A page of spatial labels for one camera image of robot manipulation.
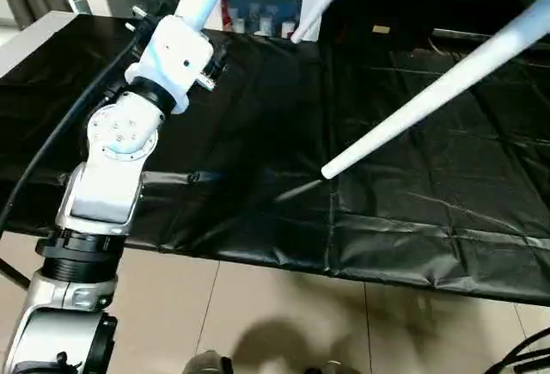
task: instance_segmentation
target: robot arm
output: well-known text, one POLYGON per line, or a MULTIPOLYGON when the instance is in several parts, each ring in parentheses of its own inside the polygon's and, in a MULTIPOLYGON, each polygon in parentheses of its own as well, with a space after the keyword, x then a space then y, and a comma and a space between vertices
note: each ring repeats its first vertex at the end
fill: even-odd
POLYGON ((55 234, 37 245, 44 266, 28 289, 4 374, 107 371, 116 318, 112 302, 125 236, 140 200, 142 169, 162 123, 188 106, 187 91, 213 48, 200 33, 217 0, 180 0, 163 18, 128 85, 115 103, 88 123, 89 156, 71 175, 56 217, 55 234))

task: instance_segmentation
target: black cable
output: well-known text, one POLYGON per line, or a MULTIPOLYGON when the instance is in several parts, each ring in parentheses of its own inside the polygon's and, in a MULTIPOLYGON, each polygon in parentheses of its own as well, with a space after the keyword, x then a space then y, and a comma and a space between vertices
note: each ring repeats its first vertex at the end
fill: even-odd
POLYGON ((0 258, 0 272, 4 277, 21 287, 23 290, 28 290, 31 281, 2 258, 0 258))
MULTIPOLYGON (((128 52, 138 42, 139 37, 140 37, 140 34, 136 34, 136 36, 131 40, 130 43, 128 43, 128 45, 124 48, 124 50, 122 50, 113 60, 111 60, 111 62, 94 78, 92 83, 80 94, 80 96, 78 96, 76 101, 70 107, 69 111, 61 119, 61 121, 58 123, 55 129, 53 129, 53 132, 50 133, 50 136, 42 144, 38 152, 36 152, 36 154, 34 155, 31 162, 25 168, 25 171, 23 172, 23 174, 15 184, 14 188, 12 189, 11 193, 9 194, 8 200, 6 201, 6 205, 2 209, 2 212, 0 212, 0 240, 2 239, 2 234, 6 227, 6 221, 8 219, 8 215, 11 213, 11 209, 13 208, 13 205, 15 203, 15 199, 17 198, 17 195, 19 194, 19 192, 23 189, 23 187, 27 183, 29 176, 33 173, 34 168, 36 168, 36 165, 40 162, 42 157, 47 153, 47 151, 50 149, 50 147, 58 138, 58 136, 64 132, 64 130, 69 126, 70 122, 85 107, 88 96, 94 91, 95 88, 97 88, 97 86, 101 83, 101 81, 119 63, 119 61, 126 54, 128 54, 128 52)), ((17 271, 15 268, 13 268, 10 264, 8 264, 5 261, 0 261, 0 273, 8 277, 10 280, 16 282, 19 286, 21 286, 24 289, 27 289, 28 286, 30 285, 30 281, 25 275, 17 271)))
POLYGON ((521 363, 514 365, 514 372, 516 374, 523 374, 525 372, 539 372, 550 367, 550 357, 544 357, 542 359, 534 359, 527 363, 521 363))
POLYGON ((503 370, 507 365, 515 364, 526 359, 531 359, 535 357, 540 357, 543 355, 550 355, 550 349, 545 348, 542 350, 533 351, 530 353, 519 354, 522 350, 533 344, 534 342, 550 335, 550 328, 545 328, 539 331, 536 334, 531 335, 530 337, 523 340, 519 345, 515 346, 512 351, 510 351, 506 356, 493 365, 489 370, 486 371, 486 374, 497 374, 503 370))

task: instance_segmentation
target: tiled floor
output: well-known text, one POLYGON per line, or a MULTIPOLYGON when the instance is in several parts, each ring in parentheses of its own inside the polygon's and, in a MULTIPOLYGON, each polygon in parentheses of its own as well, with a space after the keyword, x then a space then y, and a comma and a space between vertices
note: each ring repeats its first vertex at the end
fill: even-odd
MULTIPOLYGON (((0 254, 28 275, 40 265, 28 236, 6 234, 0 254)), ((0 279, 0 297, 1 358, 24 296, 0 279)), ((235 374, 302 374, 330 359, 363 374, 482 373, 550 326, 540 307, 130 249, 109 312, 109 371, 143 374, 180 374, 209 349, 235 374)))

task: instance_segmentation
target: black tarp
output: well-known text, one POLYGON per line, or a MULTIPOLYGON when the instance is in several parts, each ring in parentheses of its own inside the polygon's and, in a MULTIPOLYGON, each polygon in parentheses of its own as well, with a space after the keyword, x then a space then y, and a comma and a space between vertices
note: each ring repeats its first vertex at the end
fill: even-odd
MULTIPOLYGON (((0 80, 0 199, 130 39, 123 25, 79 16, 0 80)), ((548 304, 550 78, 540 60, 507 64, 319 181, 331 156, 461 54, 392 51, 374 38, 358 56, 209 35, 230 40, 229 69, 214 92, 193 88, 188 111, 163 127, 129 246, 548 304)), ((19 198, 11 230, 52 229, 82 140, 76 120, 19 198)))

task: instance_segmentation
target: bottle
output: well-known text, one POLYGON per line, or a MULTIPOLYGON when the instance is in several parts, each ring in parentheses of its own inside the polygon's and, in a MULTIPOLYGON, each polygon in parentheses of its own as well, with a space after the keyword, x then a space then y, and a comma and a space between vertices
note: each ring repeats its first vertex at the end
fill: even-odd
POLYGON ((231 17, 231 20, 239 18, 239 8, 238 7, 229 7, 228 11, 229 11, 229 17, 231 17))
POLYGON ((281 37, 283 39, 289 39, 294 33, 294 30, 296 30, 295 21, 283 21, 283 25, 281 26, 281 37))
POLYGON ((250 3, 248 5, 247 32, 254 34, 260 30, 260 4, 250 3))
POLYGON ((270 16, 260 18, 260 33, 262 36, 273 36, 273 19, 270 16))
POLYGON ((272 19, 275 19, 278 13, 278 7, 274 4, 270 4, 266 6, 266 12, 272 19))
POLYGON ((245 20, 243 18, 237 17, 233 20, 233 31, 240 34, 246 33, 245 20))

